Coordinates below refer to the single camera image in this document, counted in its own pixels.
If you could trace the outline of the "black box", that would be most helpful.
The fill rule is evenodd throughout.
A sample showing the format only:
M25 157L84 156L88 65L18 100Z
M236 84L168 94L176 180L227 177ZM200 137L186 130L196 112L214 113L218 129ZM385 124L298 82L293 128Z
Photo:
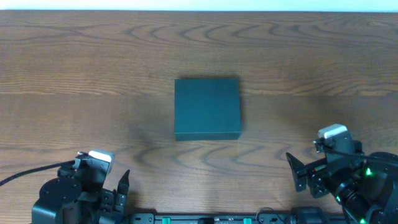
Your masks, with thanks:
M176 140L237 140L241 133L237 78L175 80Z

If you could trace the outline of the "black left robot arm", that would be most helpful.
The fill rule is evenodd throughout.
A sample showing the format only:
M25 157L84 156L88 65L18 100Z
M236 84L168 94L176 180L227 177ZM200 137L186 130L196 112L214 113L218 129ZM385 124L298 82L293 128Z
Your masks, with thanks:
M125 206L129 195L129 174L125 171L114 190L103 187L111 172L114 154L79 152L57 171L57 178L40 189L32 207L32 224L128 222Z

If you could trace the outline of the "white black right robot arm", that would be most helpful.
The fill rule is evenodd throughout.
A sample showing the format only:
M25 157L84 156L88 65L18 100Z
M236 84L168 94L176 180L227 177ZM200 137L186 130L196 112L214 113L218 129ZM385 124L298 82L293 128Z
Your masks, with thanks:
M309 189L313 198L332 195L355 223L397 223L397 155L367 156L361 142L349 137L313 143L323 159L304 164L286 154L296 191Z

